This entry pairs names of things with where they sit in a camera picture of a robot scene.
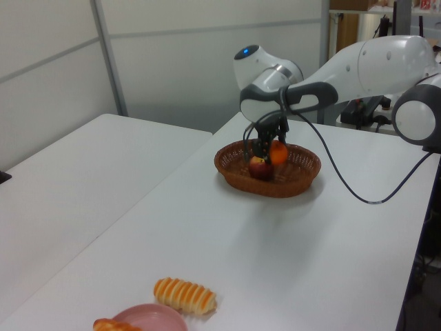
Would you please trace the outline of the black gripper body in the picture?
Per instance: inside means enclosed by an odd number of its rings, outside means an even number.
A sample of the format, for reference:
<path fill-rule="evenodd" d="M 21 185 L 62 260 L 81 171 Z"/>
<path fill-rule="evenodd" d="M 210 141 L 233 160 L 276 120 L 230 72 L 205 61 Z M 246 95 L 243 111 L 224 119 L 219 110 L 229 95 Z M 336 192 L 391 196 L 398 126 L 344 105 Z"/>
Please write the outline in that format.
<path fill-rule="evenodd" d="M 274 140 L 278 138 L 278 131 L 289 131 L 286 116 L 270 116 L 257 123 L 258 138 Z"/>

